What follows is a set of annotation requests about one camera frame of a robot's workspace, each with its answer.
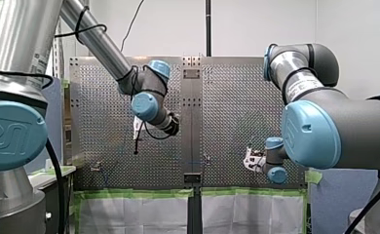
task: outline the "vertical metal pole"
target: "vertical metal pole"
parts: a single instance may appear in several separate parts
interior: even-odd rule
[[[206,39],[207,57],[211,57],[211,0],[206,0]]]

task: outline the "metal bracket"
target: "metal bracket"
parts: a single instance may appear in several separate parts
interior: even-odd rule
[[[202,181],[202,175],[200,173],[184,174],[185,183],[200,183],[201,181]]]
[[[184,69],[184,79],[200,79],[200,69]]]

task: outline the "robotic arm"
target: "robotic arm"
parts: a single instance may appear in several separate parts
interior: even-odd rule
[[[44,193],[34,190],[23,166],[47,143],[44,121],[47,101],[42,95],[50,49],[59,15],[78,32],[97,25],[78,0],[5,0],[0,16],[0,234],[45,233]],[[169,66],[153,60],[143,70],[131,66],[105,30],[95,27],[77,33],[117,81],[122,95],[133,97],[133,113],[170,136],[178,120],[164,107]],[[54,151],[50,143],[48,151]],[[55,168],[59,170],[58,161]],[[63,196],[63,185],[59,185]],[[59,199],[64,228],[64,201]]]
[[[280,152],[305,167],[380,171],[380,96],[352,100],[334,89],[339,66],[332,51],[318,44],[271,45],[264,65],[265,79],[285,103]],[[266,153],[269,161],[268,147]],[[266,165],[269,176],[273,164]]]
[[[60,15],[73,29],[97,25],[93,15],[78,0],[65,0]],[[79,34],[85,44],[119,84],[123,95],[134,96],[132,109],[135,116],[168,135],[178,133],[178,119],[165,109],[163,103],[168,92],[169,65],[153,60],[144,70],[134,69],[119,51],[108,34],[97,28]]]

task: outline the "white wall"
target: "white wall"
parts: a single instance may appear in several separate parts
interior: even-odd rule
[[[139,2],[91,0],[93,14],[119,46]],[[315,8],[315,0],[212,0],[212,55],[261,57],[271,43],[314,42]],[[144,1],[124,54],[205,55],[205,0]]]
[[[116,44],[127,33],[139,0],[91,0],[92,13]],[[204,0],[144,1],[126,41],[125,56],[198,55],[205,50]]]
[[[350,98],[380,94],[380,0],[318,0],[317,42],[335,53],[338,88]]]
[[[315,42],[315,0],[212,0],[211,4],[213,56],[263,57],[272,43]]]

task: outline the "gray joint housing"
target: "gray joint housing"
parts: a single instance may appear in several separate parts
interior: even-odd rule
[[[263,173],[267,175],[271,169],[275,167],[283,167],[284,159],[288,158],[289,157],[287,156],[283,146],[273,149],[266,149],[266,163],[263,166]]]
[[[297,52],[305,60],[304,66],[314,69],[318,73],[318,79],[324,86],[335,87],[339,79],[339,65],[333,52],[327,47],[320,44],[276,46],[269,55],[269,61],[272,65],[275,59],[285,52]]]
[[[161,95],[164,94],[165,96],[167,94],[168,90],[165,85],[160,78],[148,68],[138,73],[138,83],[141,84],[141,90],[153,95],[159,104],[159,110],[156,117],[149,121],[149,123],[161,129],[166,128],[171,121],[171,117],[168,115],[169,112],[164,107],[165,97]]]
[[[158,110],[156,116],[146,122],[168,134],[173,133],[172,129],[170,129],[173,118],[169,115],[170,112],[164,107],[165,95],[168,92],[167,81],[164,83],[163,78],[149,67],[138,71],[136,80],[135,75],[135,71],[133,70],[127,77],[118,81],[121,93],[125,95],[137,95],[139,93],[151,94],[157,100]]]
[[[380,170],[380,100],[352,100],[334,89],[301,99],[321,107],[336,126],[341,157],[335,168]]]
[[[307,64],[311,66],[309,45],[275,47],[270,55],[273,82],[279,87],[285,83],[286,103],[309,100],[331,118],[341,145],[334,168],[380,170],[380,100],[352,100],[325,87],[336,84],[338,64],[328,48],[312,46],[313,68],[318,77],[303,69]]]

